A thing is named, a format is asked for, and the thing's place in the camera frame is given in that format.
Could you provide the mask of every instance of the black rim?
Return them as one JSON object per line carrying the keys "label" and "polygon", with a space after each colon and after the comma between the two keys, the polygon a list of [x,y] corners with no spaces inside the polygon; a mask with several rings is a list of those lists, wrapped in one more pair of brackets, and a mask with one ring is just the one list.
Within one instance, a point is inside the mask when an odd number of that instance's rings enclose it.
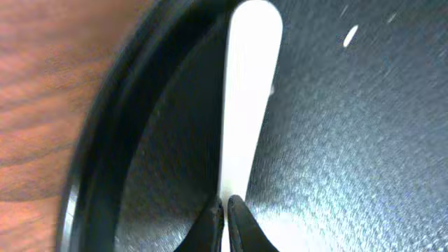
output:
{"label": "black rim", "polygon": [[239,2],[165,0],[147,14],[86,120],[62,196],[57,251],[113,250],[127,168],[158,97],[190,49]]}

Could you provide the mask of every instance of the white strip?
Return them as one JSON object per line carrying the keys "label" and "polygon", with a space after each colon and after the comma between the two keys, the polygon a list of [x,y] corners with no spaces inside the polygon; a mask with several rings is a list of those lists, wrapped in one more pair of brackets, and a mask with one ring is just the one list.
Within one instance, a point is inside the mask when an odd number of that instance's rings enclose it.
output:
{"label": "white strip", "polygon": [[282,30],[280,14],[268,1],[246,1],[237,7],[230,20],[218,186],[225,211],[223,252],[230,250],[228,199],[232,195],[246,198]]}
{"label": "white strip", "polygon": [[349,31],[349,33],[347,34],[347,36],[344,39],[344,47],[346,48],[347,46],[349,46],[351,40],[353,39],[353,37],[355,36],[356,31],[358,31],[358,25],[355,25],[354,27],[352,27]]}

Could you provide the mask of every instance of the black pan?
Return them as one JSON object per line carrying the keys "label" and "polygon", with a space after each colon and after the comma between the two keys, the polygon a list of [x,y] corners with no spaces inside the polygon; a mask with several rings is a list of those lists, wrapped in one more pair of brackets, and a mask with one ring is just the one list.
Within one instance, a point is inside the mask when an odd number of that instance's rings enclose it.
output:
{"label": "black pan", "polygon": [[[447,251],[448,3],[272,2],[283,40],[246,197],[265,234],[280,251]],[[150,10],[80,137],[58,250],[181,243],[216,193],[237,3]]]}

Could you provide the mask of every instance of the brown wood grain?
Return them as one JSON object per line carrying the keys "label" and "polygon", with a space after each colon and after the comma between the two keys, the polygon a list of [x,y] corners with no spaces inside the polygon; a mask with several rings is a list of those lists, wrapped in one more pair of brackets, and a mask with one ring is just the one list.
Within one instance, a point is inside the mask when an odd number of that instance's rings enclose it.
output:
{"label": "brown wood grain", "polygon": [[0,251],[51,251],[75,142],[152,0],[0,0]]}

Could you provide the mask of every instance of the white speck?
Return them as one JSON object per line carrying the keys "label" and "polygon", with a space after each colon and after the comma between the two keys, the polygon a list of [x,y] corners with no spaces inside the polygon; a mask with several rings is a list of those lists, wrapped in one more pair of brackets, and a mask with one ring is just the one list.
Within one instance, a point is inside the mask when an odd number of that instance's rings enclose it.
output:
{"label": "white speck", "polygon": [[349,5],[347,4],[347,5],[344,7],[344,9],[342,10],[341,15],[340,15],[339,17],[342,17],[342,16],[344,15],[344,13],[345,13],[345,11],[347,10],[348,7],[349,7]]}
{"label": "white speck", "polygon": [[393,13],[387,20],[387,23],[389,24],[390,22],[392,22],[392,20],[396,17],[396,15],[397,15],[397,13]]}
{"label": "white speck", "polygon": [[355,25],[354,27],[352,27],[349,31],[349,33],[347,34],[347,36],[344,39],[344,43],[343,46],[346,48],[347,46],[349,46],[351,40],[353,39],[353,37],[355,36],[356,31],[358,31],[358,25]]}

